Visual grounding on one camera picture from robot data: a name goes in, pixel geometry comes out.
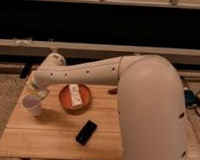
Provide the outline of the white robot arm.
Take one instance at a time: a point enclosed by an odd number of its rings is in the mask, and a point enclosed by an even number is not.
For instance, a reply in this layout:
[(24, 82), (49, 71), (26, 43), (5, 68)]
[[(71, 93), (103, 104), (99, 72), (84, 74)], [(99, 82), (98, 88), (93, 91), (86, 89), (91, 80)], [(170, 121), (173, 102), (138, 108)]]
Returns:
[(67, 65), (52, 52), (28, 88), (45, 98), (50, 85), (73, 83), (117, 87), (123, 160), (187, 160), (184, 89), (170, 61), (144, 54)]

